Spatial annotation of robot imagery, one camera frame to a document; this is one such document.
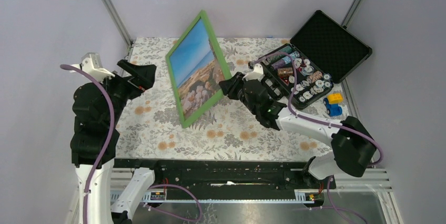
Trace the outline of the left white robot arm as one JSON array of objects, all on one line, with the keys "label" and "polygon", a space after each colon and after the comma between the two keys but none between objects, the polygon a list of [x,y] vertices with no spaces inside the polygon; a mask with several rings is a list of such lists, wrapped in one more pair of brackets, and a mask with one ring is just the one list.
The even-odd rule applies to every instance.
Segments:
[{"label": "left white robot arm", "polygon": [[96,66],[90,58],[81,64],[61,65],[88,79],[74,93],[74,135],[70,141],[79,186],[80,223],[131,223],[146,190],[163,182],[160,170],[137,168],[119,198],[110,198],[120,136],[116,125],[127,102],[152,88],[157,69],[155,65],[138,66],[125,60],[118,66],[128,73],[127,77]]}]

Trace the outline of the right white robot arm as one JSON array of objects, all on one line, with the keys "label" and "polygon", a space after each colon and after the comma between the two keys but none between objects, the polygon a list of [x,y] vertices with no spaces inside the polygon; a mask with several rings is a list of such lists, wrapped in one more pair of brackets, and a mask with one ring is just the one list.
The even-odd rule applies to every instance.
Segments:
[{"label": "right white robot arm", "polygon": [[220,81],[219,86],[229,99],[242,102],[262,126],[299,133],[331,147],[330,153],[312,157],[304,166],[301,180],[308,188],[315,188],[331,175],[362,177],[379,150],[355,117],[331,120],[297,112],[290,105],[270,98],[260,81],[244,80],[244,74],[240,72]]}]

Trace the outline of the sea landscape photo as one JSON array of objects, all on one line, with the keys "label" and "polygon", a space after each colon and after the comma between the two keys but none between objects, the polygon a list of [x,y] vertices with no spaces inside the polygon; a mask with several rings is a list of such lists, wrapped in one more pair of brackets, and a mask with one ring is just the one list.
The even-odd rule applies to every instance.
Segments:
[{"label": "sea landscape photo", "polygon": [[204,106],[225,79],[220,46],[203,18],[198,19],[168,57],[178,106],[186,120]]}]

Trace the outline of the wooden picture frame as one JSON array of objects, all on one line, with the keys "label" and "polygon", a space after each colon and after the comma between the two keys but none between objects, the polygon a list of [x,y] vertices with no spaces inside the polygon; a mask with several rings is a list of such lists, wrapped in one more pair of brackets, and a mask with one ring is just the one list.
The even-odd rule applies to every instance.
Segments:
[{"label": "wooden picture frame", "polygon": [[[210,20],[209,20],[209,17],[208,17],[208,15],[207,15],[207,13],[204,11],[204,10],[201,10],[200,12],[199,12],[199,14],[195,17],[195,19],[189,24],[189,26],[187,27],[187,29],[183,32],[183,34],[181,35],[181,37],[177,40],[177,43],[172,47],[172,49],[168,52],[168,54],[166,55],[166,63],[167,63],[167,66],[168,66],[168,72],[169,72],[169,77],[170,77],[170,81],[171,81],[171,84],[172,84],[172,88],[173,88],[173,92],[174,92],[174,97],[175,97],[175,101],[176,101],[176,106],[177,106],[177,111],[178,111],[178,113],[179,113],[179,121],[180,121],[180,124],[181,124],[181,126],[182,126],[182,128],[187,128],[187,127],[189,127],[189,126],[191,126],[202,114],[204,114],[207,110],[209,110],[215,103],[217,103],[219,100],[221,100],[222,99],[222,97],[223,97],[223,93],[222,93],[222,90],[220,89],[212,98],[210,98],[209,100],[208,100],[208,102],[206,102],[205,104],[204,104],[204,106],[203,107],[201,107],[198,111],[197,111],[197,113],[196,114],[193,114],[191,117],[189,117],[188,119],[184,119],[183,118],[183,116],[182,116],[182,114],[181,114],[181,111],[180,111],[180,109],[179,109],[179,106],[178,106],[178,102],[179,102],[179,100],[178,100],[178,96],[177,96],[177,94],[175,94],[175,87],[173,86],[173,75],[172,75],[172,72],[171,72],[171,69],[170,69],[170,66],[169,66],[169,63],[168,63],[168,57],[170,56],[170,54],[173,52],[173,50],[175,50],[175,48],[177,47],[177,45],[178,45],[178,42],[179,41],[181,41],[184,37],[185,37],[185,35],[189,32],[189,30],[191,29],[191,27],[194,25],[194,23],[198,20],[198,19],[200,19],[200,18],[203,18],[204,20],[206,20],[207,22],[208,22],[208,29],[209,29],[209,31],[213,34],[213,35],[215,35],[215,32],[214,32],[214,29],[213,29],[213,27],[212,27],[212,25],[211,25],[211,23],[210,23]],[[224,71],[224,74],[225,74],[225,79],[224,80],[227,80],[227,79],[230,79],[231,78],[231,72],[230,72],[230,69],[229,69],[229,67],[228,67],[228,64],[227,64],[227,62],[226,62],[226,60],[225,60],[225,57],[224,57],[224,55],[223,55],[223,53],[222,53],[222,50],[221,50],[221,48],[218,50],[219,52],[220,52],[220,55],[219,55],[219,60],[220,60],[220,62],[221,63],[223,63],[224,65],[223,65],[223,71]]]}]

